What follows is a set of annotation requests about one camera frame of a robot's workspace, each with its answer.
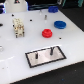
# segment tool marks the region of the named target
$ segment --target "black object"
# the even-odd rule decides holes
[[[35,59],[38,59],[38,53],[36,53],[36,55],[35,55]]]
[[[51,48],[51,51],[50,51],[50,55],[51,55],[51,56],[53,55],[53,50],[54,50],[54,47]]]
[[[1,27],[1,26],[3,26],[3,24],[2,24],[2,23],[0,23],[0,27]]]
[[[76,7],[78,7],[78,0],[66,0],[63,6],[63,8],[76,8]]]

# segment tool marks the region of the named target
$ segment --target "red object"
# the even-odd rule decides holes
[[[42,32],[42,36],[45,38],[50,38],[52,37],[52,31],[50,29],[44,29]]]

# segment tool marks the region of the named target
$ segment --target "small metal part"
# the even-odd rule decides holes
[[[2,52],[3,51],[3,47],[2,46],[0,46],[0,52]]]
[[[53,50],[54,50],[54,47],[51,48],[51,51],[50,51],[50,55],[51,55],[51,56],[53,55]]]
[[[0,23],[0,27],[1,27],[1,26],[3,26],[3,24],[2,24],[2,23]]]
[[[45,15],[45,20],[47,20],[47,15]]]
[[[35,54],[35,59],[38,59],[38,53]]]

